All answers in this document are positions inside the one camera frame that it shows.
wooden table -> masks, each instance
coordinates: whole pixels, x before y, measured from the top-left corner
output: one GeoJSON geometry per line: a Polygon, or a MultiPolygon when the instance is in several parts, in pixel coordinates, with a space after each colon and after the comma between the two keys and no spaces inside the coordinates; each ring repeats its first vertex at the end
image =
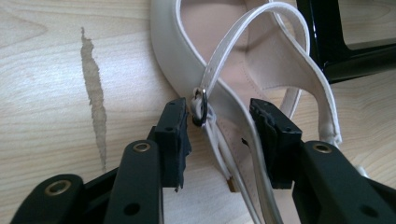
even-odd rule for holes
{"type": "MultiPolygon", "coordinates": [[[[348,1],[344,5],[357,5],[348,1]]],[[[390,2],[364,3],[375,13],[366,21],[347,13],[351,42],[355,29],[379,21],[376,28],[393,28],[390,35],[396,36],[390,2]]],[[[149,0],[6,0],[0,2],[0,28],[0,223],[8,223],[46,178],[76,174],[89,181],[104,171],[101,151],[106,170],[117,167],[125,146],[145,138],[177,95],[151,49],[149,0]],[[94,119],[90,104],[102,111],[94,119]]],[[[382,36],[377,30],[367,34],[382,36]]],[[[371,178],[396,188],[396,71],[332,89],[341,149],[371,178]]],[[[314,100],[305,94],[294,119],[304,140],[317,139],[316,120],[314,100]]],[[[249,222],[242,197],[228,191],[201,130],[190,125],[189,135],[193,152],[185,188],[164,191],[165,221],[185,223],[177,219],[184,214],[191,223],[249,222]]]]}

